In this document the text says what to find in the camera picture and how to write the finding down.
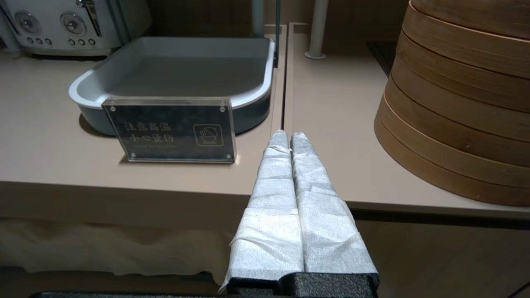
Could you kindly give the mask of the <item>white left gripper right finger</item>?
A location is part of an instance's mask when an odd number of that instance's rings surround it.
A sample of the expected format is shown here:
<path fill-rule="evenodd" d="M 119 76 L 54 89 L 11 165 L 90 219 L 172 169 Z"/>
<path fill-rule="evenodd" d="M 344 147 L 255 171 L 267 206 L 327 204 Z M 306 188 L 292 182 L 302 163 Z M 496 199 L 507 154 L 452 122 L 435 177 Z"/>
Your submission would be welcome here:
<path fill-rule="evenodd" d="M 316 149 L 301 132 L 291 149 L 304 257 L 304 272 L 292 277 L 295 296 L 376 298 L 376 266 Z"/>

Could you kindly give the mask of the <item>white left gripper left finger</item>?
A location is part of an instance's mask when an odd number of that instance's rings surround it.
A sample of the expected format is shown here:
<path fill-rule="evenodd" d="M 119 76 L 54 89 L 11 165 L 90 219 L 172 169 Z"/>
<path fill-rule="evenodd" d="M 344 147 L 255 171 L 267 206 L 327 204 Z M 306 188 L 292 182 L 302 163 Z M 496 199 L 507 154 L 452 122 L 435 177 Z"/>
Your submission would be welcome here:
<path fill-rule="evenodd" d="M 274 291 L 278 281 L 304 269 L 301 223 L 288 136 L 276 131 L 261 159 L 253 191 L 230 243 L 219 293 L 237 287 Z"/>

